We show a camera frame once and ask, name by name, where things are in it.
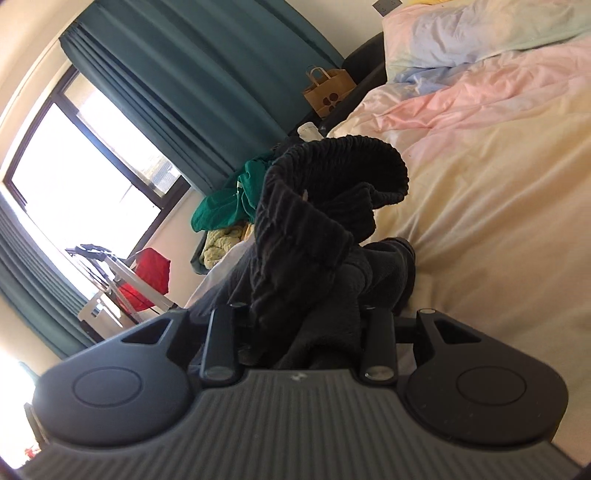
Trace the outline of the green garment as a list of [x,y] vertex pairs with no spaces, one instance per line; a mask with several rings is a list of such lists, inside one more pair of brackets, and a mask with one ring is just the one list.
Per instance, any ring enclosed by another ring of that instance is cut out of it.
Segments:
[[240,222],[253,224],[266,171],[275,159],[276,155],[269,152],[246,161],[221,189],[200,202],[190,220],[192,230],[198,233],[235,226]]

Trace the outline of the red garment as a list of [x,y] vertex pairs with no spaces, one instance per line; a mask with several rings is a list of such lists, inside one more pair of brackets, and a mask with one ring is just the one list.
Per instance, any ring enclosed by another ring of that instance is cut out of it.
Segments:
[[132,280],[127,281],[121,274],[116,280],[117,290],[122,295],[119,306],[126,314],[141,312],[157,307],[167,311],[174,306],[168,294],[170,261],[153,248],[147,247],[133,254],[129,259],[117,259],[118,264],[128,267]]

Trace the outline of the pastel bed sheet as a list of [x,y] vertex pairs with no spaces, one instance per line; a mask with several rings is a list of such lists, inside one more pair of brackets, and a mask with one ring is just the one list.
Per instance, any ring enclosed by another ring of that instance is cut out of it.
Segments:
[[[554,367],[557,442],[590,458],[590,5],[415,4],[384,22],[388,81],[328,138],[397,149],[409,190],[374,241],[416,256],[410,308],[433,307]],[[225,279],[232,250],[189,307]]]

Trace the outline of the black pants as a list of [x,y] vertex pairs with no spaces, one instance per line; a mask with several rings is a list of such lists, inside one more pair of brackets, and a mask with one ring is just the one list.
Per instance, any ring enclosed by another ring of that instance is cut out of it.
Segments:
[[362,308],[399,312],[414,289],[410,243],[373,240],[375,211],[408,190],[407,166],[384,141],[349,135],[291,147],[266,172],[252,246],[191,306],[191,321],[240,303],[249,312],[236,342],[254,367],[353,366]]

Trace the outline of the brown paper bag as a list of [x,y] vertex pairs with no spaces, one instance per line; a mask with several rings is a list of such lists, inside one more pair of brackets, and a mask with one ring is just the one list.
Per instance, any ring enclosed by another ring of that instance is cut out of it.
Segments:
[[311,85],[304,89],[304,99],[321,119],[327,118],[356,88],[356,82],[343,69],[314,67],[307,76]]

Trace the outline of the window frame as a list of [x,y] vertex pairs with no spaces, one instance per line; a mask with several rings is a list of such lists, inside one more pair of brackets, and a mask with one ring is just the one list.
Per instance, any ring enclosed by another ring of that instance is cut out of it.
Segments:
[[58,248],[142,250],[189,185],[179,170],[75,67],[43,101],[3,183]]

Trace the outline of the yellow knitted garment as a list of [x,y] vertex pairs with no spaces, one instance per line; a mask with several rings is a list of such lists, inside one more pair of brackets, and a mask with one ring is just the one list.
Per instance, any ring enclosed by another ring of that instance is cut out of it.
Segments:
[[204,248],[199,256],[201,264],[211,270],[232,247],[248,239],[252,232],[253,225],[249,222],[240,222],[230,227],[208,231]]

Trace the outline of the garment steamer stand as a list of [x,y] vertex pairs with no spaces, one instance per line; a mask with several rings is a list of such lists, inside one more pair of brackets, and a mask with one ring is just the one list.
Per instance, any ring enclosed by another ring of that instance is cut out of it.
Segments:
[[140,306],[145,306],[146,310],[156,315],[178,307],[165,294],[141,279],[128,265],[129,262],[136,264],[138,254],[132,255],[128,262],[110,250],[93,244],[80,244],[66,249],[66,253],[81,273],[98,288],[99,296],[108,298],[133,324],[142,322]]

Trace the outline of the left teal curtain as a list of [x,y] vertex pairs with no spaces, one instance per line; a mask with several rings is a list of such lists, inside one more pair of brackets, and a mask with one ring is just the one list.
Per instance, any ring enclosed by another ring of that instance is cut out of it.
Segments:
[[1,200],[1,294],[59,358],[95,344],[78,319],[86,298],[37,246]]

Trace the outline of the right teal curtain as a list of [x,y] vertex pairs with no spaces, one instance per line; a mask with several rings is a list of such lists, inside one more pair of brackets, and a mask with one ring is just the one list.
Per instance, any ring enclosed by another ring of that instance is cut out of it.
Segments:
[[204,193],[311,112],[305,74],[342,55],[283,1],[95,1],[68,59]]

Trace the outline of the teal curtain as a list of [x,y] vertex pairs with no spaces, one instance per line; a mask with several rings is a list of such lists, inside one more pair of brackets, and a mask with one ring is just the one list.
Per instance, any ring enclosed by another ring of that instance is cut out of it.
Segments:
[[95,1],[68,59],[204,193],[311,112],[305,74],[342,55],[283,1]]
[[86,298],[37,246],[1,200],[1,294],[59,358],[95,344],[78,319]]

